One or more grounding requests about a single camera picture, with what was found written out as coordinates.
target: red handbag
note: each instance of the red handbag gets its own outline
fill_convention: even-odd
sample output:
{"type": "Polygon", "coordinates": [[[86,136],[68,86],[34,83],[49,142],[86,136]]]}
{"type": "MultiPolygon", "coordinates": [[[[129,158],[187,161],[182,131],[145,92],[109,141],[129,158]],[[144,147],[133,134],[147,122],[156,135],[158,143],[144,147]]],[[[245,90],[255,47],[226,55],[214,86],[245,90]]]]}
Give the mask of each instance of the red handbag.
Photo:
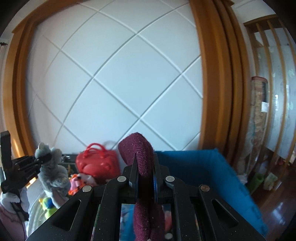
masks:
{"type": "Polygon", "coordinates": [[[79,173],[91,175],[98,184],[120,175],[116,152],[107,150],[98,143],[90,144],[84,152],[76,157],[76,166],[79,173]]]}

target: frosted glass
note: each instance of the frosted glass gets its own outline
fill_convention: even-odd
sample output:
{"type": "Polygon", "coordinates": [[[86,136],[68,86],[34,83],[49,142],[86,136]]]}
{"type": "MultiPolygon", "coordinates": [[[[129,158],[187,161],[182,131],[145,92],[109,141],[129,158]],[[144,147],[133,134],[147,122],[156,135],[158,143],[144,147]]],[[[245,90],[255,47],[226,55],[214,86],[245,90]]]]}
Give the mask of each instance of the frosted glass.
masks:
{"type": "Polygon", "coordinates": [[[286,31],[287,31],[287,33],[289,35],[289,38],[290,38],[291,42],[292,42],[292,47],[294,48],[294,51],[296,52],[296,43],[293,40],[293,38],[292,38],[291,34],[289,33],[289,31],[287,29],[286,29],[286,31]]]}
{"type": "Polygon", "coordinates": [[[290,46],[281,46],[287,76],[287,112],[284,133],[279,148],[279,156],[286,159],[293,139],[296,124],[296,75],[290,46]]]}
{"type": "Polygon", "coordinates": [[[274,92],[272,97],[273,117],[266,146],[268,149],[274,151],[279,137],[281,120],[284,110],[284,87],[283,73],[278,50],[275,46],[271,46],[269,47],[269,52],[271,56],[274,92]]]}
{"type": "Polygon", "coordinates": [[[276,46],[276,41],[274,40],[274,35],[272,31],[268,29],[268,30],[265,30],[264,32],[265,32],[269,46],[276,46]]]}
{"type": "Polygon", "coordinates": [[[263,40],[261,38],[261,34],[259,32],[254,33],[256,40],[263,46],[263,40]]]}
{"type": "Polygon", "coordinates": [[[264,47],[257,48],[257,53],[258,53],[258,63],[259,63],[259,76],[266,78],[269,83],[269,71],[268,71],[267,58],[266,58],[264,47]]]}
{"type": "Polygon", "coordinates": [[[274,30],[275,30],[277,36],[279,37],[280,44],[282,46],[283,45],[289,45],[287,36],[286,36],[285,31],[283,30],[283,28],[275,28],[274,30]]]}

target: pink fabric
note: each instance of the pink fabric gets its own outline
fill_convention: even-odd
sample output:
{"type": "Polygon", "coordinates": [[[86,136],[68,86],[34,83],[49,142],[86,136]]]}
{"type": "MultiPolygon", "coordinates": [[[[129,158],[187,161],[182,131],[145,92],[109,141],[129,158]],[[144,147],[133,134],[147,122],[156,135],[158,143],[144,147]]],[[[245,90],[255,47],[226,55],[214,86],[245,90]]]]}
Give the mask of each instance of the pink fabric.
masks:
{"type": "Polygon", "coordinates": [[[13,241],[25,241],[27,239],[25,223],[20,222],[16,214],[6,211],[1,204],[0,220],[13,241]]]}
{"type": "Polygon", "coordinates": [[[133,133],[118,145],[127,165],[136,155],[139,169],[139,199],[133,213],[136,241],[164,240],[164,213],[161,205],[154,203],[153,195],[153,148],[139,133],[133,133]]]}

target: white glove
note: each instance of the white glove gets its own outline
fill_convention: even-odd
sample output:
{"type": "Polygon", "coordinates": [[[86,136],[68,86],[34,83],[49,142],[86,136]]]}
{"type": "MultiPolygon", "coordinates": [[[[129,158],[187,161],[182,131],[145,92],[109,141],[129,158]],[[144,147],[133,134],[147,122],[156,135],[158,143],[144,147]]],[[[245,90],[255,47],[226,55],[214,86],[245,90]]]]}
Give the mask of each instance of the white glove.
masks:
{"type": "Polygon", "coordinates": [[[12,208],[12,204],[11,204],[12,202],[16,202],[16,203],[20,202],[20,205],[25,212],[28,212],[29,210],[30,204],[27,196],[27,188],[24,187],[20,189],[19,192],[20,192],[20,199],[17,195],[10,192],[7,192],[5,194],[1,193],[0,195],[1,205],[10,213],[16,213],[12,208]]]}

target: plush toy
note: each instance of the plush toy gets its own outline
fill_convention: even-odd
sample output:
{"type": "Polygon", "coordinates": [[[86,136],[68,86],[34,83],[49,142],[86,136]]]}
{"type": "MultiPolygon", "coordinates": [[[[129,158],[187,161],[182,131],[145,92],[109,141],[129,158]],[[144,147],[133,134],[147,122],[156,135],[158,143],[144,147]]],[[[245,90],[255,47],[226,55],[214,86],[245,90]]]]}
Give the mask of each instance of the plush toy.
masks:
{"type": "Polygon", "coordinates": [[[46,197],[46,198],[41,198],[39,199],[39,202],[42,206],[42,209],[45,211],[45,218],[48,219],[51,215],[53,215],[56,211],[57,208],[54,206],[54,204],[52,203],[52,199],[50,197],[46,197]]]}
{"type": "Polygon", "coordinates": [[[68,179],[67,169],[59,165],[62,156],[60,149],[50,149],[48,145],[41,142],[35,151],[35,157],[39,158],[48,153],[51,153],[52,159],[42,164],[38,178],[43,185],[45,194],[51,197],[53,204],[59,208],[68,200],[66,195],[70,190],[71,184],[68,179]]]}
{"type": "Polygon", "coordinates": [[[70,178],[71,188],[68,192],[69,195],[73,196],[85,185],[90,185],[92,187],[97,186],[95,179],[84,173],[73,174],[70,178]]]}

